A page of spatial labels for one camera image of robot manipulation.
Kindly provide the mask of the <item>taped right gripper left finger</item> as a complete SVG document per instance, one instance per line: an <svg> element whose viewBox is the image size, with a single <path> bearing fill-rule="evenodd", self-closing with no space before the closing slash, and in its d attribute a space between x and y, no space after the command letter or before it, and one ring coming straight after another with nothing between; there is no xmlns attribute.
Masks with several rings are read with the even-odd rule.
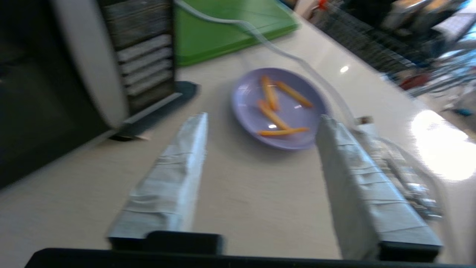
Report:
<svg viewBox="0 0 476 268"><path fill-rule="evenodd" d="M192 232L209 116L189 117L146 176L129 192L107 234L114 251L219 255L223 237Z"/></svg>

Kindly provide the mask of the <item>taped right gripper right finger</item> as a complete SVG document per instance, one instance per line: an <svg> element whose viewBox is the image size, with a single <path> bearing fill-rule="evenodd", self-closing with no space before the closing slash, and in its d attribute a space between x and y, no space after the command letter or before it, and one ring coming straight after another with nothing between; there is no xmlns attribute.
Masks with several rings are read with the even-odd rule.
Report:
<svg viewBox="0 0 476 268"><path fill-rule="evenodd" d="M323 115L316 144L343 259L437 259L437 234L342 123Z"/></svg>

